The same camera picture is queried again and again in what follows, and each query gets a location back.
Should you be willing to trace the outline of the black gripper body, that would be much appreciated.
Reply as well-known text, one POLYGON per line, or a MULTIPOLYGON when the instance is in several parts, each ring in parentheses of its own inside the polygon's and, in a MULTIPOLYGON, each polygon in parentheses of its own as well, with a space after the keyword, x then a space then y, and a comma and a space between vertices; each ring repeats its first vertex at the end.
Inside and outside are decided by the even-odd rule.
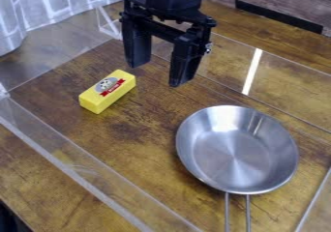
POLYGON ((188 39, 209 44, 215 21, 199 11, 200 4, 202 0, 124 0, 124 44, 148 44, 152 36, 170 43, 188 39))

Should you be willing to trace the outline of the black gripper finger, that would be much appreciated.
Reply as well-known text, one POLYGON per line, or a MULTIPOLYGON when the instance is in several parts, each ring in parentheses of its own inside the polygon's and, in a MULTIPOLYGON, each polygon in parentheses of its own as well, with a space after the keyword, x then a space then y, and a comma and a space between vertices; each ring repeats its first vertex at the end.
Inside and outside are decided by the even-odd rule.
POLYGON ((209 28, 191 27, 175 38, 168 71, 171 87, 178 87, 194 78, 202 57, 210 52, 209 36, 209 28))
POLYGON ((131 20, 123 21, 121 33, 125 60, 128 66, 136 68, 151 58, 151 34, 131 20))

